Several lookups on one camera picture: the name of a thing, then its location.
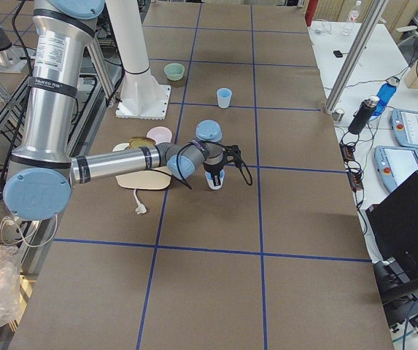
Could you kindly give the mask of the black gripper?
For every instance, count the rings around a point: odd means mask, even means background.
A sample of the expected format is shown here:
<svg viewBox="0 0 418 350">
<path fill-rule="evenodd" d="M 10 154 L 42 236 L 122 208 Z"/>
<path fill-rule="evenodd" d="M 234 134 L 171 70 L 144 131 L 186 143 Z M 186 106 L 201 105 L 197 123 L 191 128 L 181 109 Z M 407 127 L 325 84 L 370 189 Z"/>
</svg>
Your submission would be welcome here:
<svg viewBox="0 0 418 350">
<path fill-rule="evenodd" d="M 224 176 L 223 173 L 224 163 L 219 162 L 216 164 L 208 164 L 204 163 L 204 170 L 208 173 L 209 178 L 212 179 L 212 186 L 219 187 L 220 186 L 220 178 Z"/>
</svg>

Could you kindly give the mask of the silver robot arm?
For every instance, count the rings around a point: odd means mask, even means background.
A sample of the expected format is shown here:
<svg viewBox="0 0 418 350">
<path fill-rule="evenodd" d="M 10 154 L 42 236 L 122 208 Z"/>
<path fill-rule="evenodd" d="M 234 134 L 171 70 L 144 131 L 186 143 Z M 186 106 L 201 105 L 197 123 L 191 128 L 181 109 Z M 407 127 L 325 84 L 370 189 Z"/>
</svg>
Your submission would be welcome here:
<svg viewBox="0 0 418 350">
<path fill-rule="evenodd" d="M 101 155 L 69 156 L 66 148 L 77 97 L 82 55 L 95 37 L 98 16 L 107 11 L 123 64 L 119 117 L 160 119 L 171 88 L 150 72 L 142 22 L 135 1 L 36 1 L 39 35 L 21 145 L 9 160 L 3 199 L 25 220 L 50 219 L 68 205 L 71 190 L 106 176 L 167 166 L 180 180 L 203 166 L 214 186 L 222 183 L 227 149 L 213 120 L 197 125 L 184 146 L 171 142 Z"/>
</svg>

